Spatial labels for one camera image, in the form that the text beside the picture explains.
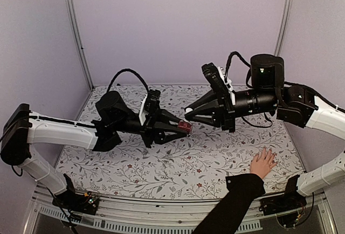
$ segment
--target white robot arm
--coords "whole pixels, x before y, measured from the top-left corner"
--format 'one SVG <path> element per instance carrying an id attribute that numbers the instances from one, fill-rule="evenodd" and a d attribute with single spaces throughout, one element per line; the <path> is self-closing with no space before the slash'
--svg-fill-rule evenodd
<path id="1" fill-rule="evenodd" d="M 345 140 L 345 114 L 315 97 L 319 108 L 309 118 L 306 127 L 319 129 Z M 300 175 L 297 181 L 297 192 L 303 196 L 311 195 L 327 185 L 345 177 L 345 151 L 321 167 Z"/>
<path id="2" fill-rule="evenodd" d="M 117 91 L 109 91 L 96 103 L 101 120 L 92 122 L 52 118 L 32 112 L 29 105 L 21 104 L 4 127 L 0 140 L 1 159 L 44 184 L 62 207 L 95 214 L 96 196 L 76 194 L 71 179 L 56 171 L 33 144 L 54 143 L 107 152 L 121 143 L 118 132 L 140 134 L 148 148 L 153 142 L 164 144 L 186 137 L 191 124 L 160 109 L 159 97 L 159 91 L 149 90 L 139 114 L 136 114 L 126 106 Z"/>
<path id="3" fill-rule="evenodd" d="M 247 90 L 235 92 L 229 89 L 228 82 L 231 81 L 227 78 L 227 71 L 233 56 L 238 56 L 250 68 L 246 78 Z M 251 58 L 249 64 L 238 52 L 232 52 L 225 72 L 213 63 L 203 65 L 202 71 L 212 90 L 185 109 L 185 118 L 189 121 L 234 132 L 235 118 L 277 113 L 278 120 L 301 128 L 319 129 L 345 140 L 345 110 L 308 86 L 285 82 L 284 61 L 280 57 L 258 54 Z M 341 153 L 312 172 L 290 178 L 286 193 L 308 196 L 344 177 L 345 153 Z"/>

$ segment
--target floral pattern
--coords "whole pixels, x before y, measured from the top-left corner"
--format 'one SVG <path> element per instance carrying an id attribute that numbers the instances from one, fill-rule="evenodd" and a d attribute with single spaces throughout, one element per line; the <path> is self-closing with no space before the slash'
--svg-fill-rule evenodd
<path id="1" fill-rule="evenodd" d="M 107 87 L 97 87 L 80 120 L 99 119 L 95 103 Z M 138 111 L 142 86 L 116 86 L 129 108 Z M 161 91 L 161 107 L 183 118 L 188 104 L 209 86 L 151 86 Z M 262 115 L 248 116 L 266 125 Z M 267 193 L 283 191 L 287 179 L 303 171 L 296 149 L 281 121 L 271 128 L 254 128 L 236 120 L 236 131 L 193 123 L 190 136 L 146 148 L 139 135 L 119 133 L 122 144 L 101 153 L 66 146 L 57 169 L 68 174 L 77 189 L 102 194 L 157 199 L 216 199 L 226 195 L 225 177 L 248 173 L 250 162 L 264 147 L 277 154 L 278 165 L 265 178 Z"/>

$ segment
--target human hand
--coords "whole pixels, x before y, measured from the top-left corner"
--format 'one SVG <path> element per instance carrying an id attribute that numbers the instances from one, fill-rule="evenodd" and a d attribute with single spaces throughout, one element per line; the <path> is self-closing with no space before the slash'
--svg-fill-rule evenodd
<path id="1" fill-rule="evenodd" d="M 250 165 L 250 173 L 256 174 L 261 179 L 264 179 L 265 176 L 271 169 L 274 168 L 277 163 L 274 162 L 275 153 L 272 154 L 272 150 L 270 149 L 266 152 L 266 147 L 263 149 L 261 155 L 258 153 L 254 158 Z"/>

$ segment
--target black sleeve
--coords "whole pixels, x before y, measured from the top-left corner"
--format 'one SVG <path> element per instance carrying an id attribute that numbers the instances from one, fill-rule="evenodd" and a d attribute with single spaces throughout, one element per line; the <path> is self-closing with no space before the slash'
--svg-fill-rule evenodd
<path id="1" fill-rule="evenodd" d="M 265 194 L 264 181 L 256 174 L 226 178 L 229 193 L 193 231 L 193 234 L 230 234 L 240 226 L 253 200 Z"/>

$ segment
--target wall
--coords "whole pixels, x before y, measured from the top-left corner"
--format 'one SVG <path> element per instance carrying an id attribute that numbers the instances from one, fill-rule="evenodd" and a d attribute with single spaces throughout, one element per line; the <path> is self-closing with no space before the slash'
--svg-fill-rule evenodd
<path id="1" fill-rule="evenodd" d="M 281 56 L 286 80 L 311 86 L 345 107 L 345 0 L 293 0 Z M 344 150 L 345 141 L 318 130 L 288 125 L 307 170 Z M 339 233 L 345 233 L 345 182 L 327 188 Z"/>
<path id="2" fill-rule="evenodd" d="M 65 0 L 0 1 L 0 127 L 21 102 L 43 114 L 72 119 L 88 89 L 78 61 Z M 59 149 L 40 148 L 53 162 Z M 0 233 L 21 233 L 35 189 L 0 161 Z"/>
<path id="3" fill-rule="evenodd" d="M 95 85 L 120 69 L 148 83 L 205 83 L 201 66 L 225 66 L 231 51 L 246 59 L 273 53 L 284 0 L 74 0 L 86 59 Z M 244 83 L 239 60 L 231 79 Z M 137 83 L 122 75 L 123 83 Z"/>

